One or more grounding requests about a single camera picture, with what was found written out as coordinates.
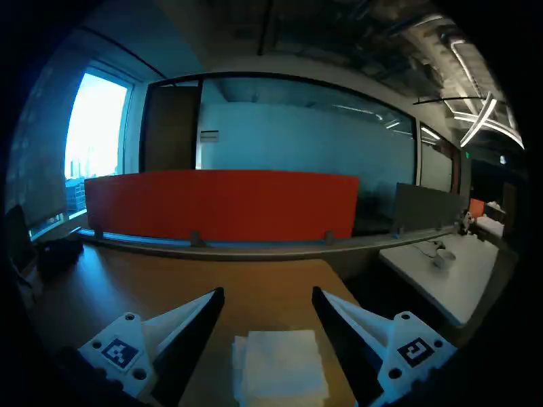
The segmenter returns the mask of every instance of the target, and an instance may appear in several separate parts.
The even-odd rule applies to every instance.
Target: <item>cable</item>
[[[424,250],[422,250],[419,246],[417,246],[416,244],[413,245],[414,248],[416,248],[419,252],[421,252],[422,254],[424,254],[424,256],[427,256],[427,257],[430,257],[430,258],[434,258],[436,255],[432,256],[431,254],[428,254],[426,253]]]

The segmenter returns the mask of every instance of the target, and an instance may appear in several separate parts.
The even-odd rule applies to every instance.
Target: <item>stack of napkins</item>
[[[312,330],[236,336],[232,360],[233,392],[241,407],[320,407],[328,397]]]

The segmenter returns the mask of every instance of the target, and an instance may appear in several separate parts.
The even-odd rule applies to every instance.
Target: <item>ceiling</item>
[[[436,100],[461,139],[472,125],[457,112],[478,115],[489,92],[497,104],[489,119],[514,132],[507,101],[477,48],[428,0],[273,0],[263,53],[292,54],[343,66],[414,102]],[[214,23],[234,40],[258,44],[269,0],[208,0]],[[440,100],[442,98],[464,98]],[[507,138],[476,137],[487,147]],[[494,143],[510,154],[511,139]]]

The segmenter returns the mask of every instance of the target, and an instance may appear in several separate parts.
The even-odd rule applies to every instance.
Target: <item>desk surface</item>
[[[474,235],[446,235],[433,240],[441,240],[446,249],[456,255],[449,269],[434,266],[432,259],[415,247],[420,244],[384,249],[379,256],[434,303],[453,324],[464,325],[485,291],[498,248]]]
[[[50,284],[31,309],[46,347],[80,347],[121,313],[142,319],[209,290],[225,289],[225,306],[187,384],[180,406],[236,406],[231,345],[250,330],[312,329],[330,397],[325,406],[353,406],[354,396],[312,306],[320,286],[357,303],[322,260],[203,262],[85,246],[73,270]]]

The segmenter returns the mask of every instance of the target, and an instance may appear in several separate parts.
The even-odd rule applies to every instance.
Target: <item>orange privacy panel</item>
[[[478,199],[470,199],[470,212],[474,218],[478,218],[483,215],[485,211],[485,202]]]
[[[89,226],[150,237],[287,241],[351,236],[354,176],[185,170],[85,180]]]

